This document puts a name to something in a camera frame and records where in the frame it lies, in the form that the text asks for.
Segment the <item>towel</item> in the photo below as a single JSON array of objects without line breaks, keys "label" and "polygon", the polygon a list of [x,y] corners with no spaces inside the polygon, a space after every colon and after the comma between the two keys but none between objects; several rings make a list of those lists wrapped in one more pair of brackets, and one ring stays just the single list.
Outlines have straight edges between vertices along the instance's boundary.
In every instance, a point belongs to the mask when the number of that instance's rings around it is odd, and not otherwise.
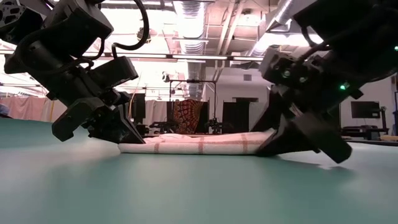
[{"label": "towel", "polygon": [[119,144],[122,153],[149,154],[254,154],[259,146],[274,132],[223,134],[191,138],[181,134],[163,134],[144,139],[146,144]]}]

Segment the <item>computer screen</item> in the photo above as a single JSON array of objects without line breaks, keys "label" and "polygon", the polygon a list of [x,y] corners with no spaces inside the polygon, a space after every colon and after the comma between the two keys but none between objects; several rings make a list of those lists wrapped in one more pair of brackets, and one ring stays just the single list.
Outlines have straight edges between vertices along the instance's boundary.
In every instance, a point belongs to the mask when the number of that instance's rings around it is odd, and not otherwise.
[{"label": "computer screen", "polygon": [[351,101],[353,118],[380,118],[380,105],[376,101]]}]

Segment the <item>white towel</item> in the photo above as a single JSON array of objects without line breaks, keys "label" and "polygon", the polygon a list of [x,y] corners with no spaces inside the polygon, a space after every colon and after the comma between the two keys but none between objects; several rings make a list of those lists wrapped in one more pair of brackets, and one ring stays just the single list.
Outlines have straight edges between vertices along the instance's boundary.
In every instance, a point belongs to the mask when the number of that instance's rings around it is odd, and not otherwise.
[{"label": "white towel", "polygon": [[254,154],[259,146],[274,132],[239,133],[191,138],[181,134],[163,134],[144,139],[146,144],[119,144],[124,153],[149,154]]}]

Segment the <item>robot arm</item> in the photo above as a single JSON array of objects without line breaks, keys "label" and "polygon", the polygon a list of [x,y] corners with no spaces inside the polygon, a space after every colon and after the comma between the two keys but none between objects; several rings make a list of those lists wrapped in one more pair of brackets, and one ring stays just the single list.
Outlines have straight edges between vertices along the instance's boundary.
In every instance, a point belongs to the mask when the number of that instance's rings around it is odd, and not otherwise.
[{"label": "robot arm", "polygon": [[[299,58],[268,49],[260,71],[274,83],[269,107],[252,131],[276,132],[260,156],[323,151],[335,162],[351,147],[330,125],[328,112],[359,88],[389,77],[398,66],[398,1],[318,0],[294,15],[303,35],[311,27],[323,40]],[[315,52],[329,50],[323,58]]]},{"label": "robot arm", "polygon": [[[72,138],[73,131],[82,126],[91,137],[115,143],[144,143],[127,117],[130,97],[113,88],[138,77],[131,61],[116,56],[91,69],[92,60],[103,53],[104,40],[113,31],[96,6],[100,2],[61,0],[44,20],[37,13],[45,6],[41,1],[29,0],[29,7],[16,0],[1,2],[0,37],[17,45],[6,58],[4,70],[28,72],[48,89],[51,100],[58,99],[68,107],[52,126],[59,140]],[[97,38],[102,40],[99,55],[84,58],[83,53]],[[88,67],[83,68],[81,63],[88,63]]]}]

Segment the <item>green tabletop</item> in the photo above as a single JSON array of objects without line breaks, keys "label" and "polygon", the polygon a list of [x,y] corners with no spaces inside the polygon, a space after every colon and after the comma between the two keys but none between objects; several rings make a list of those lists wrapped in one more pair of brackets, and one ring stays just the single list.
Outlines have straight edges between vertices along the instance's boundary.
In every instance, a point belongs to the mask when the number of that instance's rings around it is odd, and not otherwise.
[{"label": "green tabletop", "polygon": [[0,223],[396,223],[398,149],[280,158],[120,154],[0,119]]}]

